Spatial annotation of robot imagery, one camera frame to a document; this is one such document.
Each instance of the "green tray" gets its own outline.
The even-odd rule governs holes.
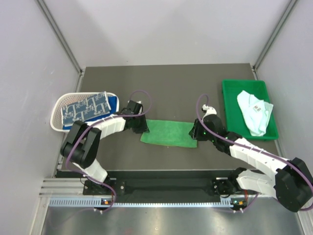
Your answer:
[[[264,136],[258,137],[250,134],[237,102],[237,95],[239,95],[242,90],[255,95],[258,99],[262,99],[270,103],[268,91],[264,81],[224,80],[222,82],[222,91],[224,96],[225,116],[228,131],[238,133],[247,140],[269,141],[278,139],[278,131],[273,113],[270,116],[266,134]]]

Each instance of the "blue towel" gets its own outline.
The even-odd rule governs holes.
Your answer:
[[[102,119],[104,117],[108,117],[110,116],[111,114],[114,114],[116,112],[116,106],[117,106],[117,97],[116,96],[108,96],[108,101],[109,101],[109,104],[111,106],[111,110],[110,110],[110,113],[108,114],[104,114],[104,115],[101,115],[101,116],[98,116],[98,117],[95,117],[95,118],[91,118],[89,120],[86,120],[86,121],[96,121],[98,119]],[[63,126],[63,130],[70,130],[72,126]]]
[[[62,123],[64,126],[71,126],[75,121],[105,115],[110,110],[107,93],[100,92],[62,107]]]

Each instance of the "white wall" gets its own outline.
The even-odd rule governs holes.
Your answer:
[[[0,4],[0,234],[28,234],[62,135],[49,125],[78,74],[34,0]]]
[[[302,158],[313,172],[313,1],[298,2],[259,68],[266,81],[287,158]]]
[[[80,66],[256,62],[289,0],[45,0]]]

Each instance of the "white basket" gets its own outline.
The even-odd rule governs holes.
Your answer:
[[[53,130],[60,131],[60,132],[69,132],[69,130],[63,130],[62,125],[62,114],[61,114],[61,108],[67,104],[71,104],[77,101],[80,101],[82,99],[85,99],[87,97],[90,97],[93,94],[98,94],[99,92],[84,92],[84,93],[67,93],[61,96],[58,101],[55,103],[54,108],[52,110],[51,119],[50,119],[50,125]],[[116,96],[113,93],[107,92],[108,96]],[[117,104],[116,104],[116,112],[119,110],[119,100],[117,98]]]

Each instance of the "green cloth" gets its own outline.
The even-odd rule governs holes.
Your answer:
[[[196,148],[197,141],[189,135],[193,123],[180,121],[147,120],[150,132],[141,136],[144,143],[159,144],[165,146],[179,146]]]

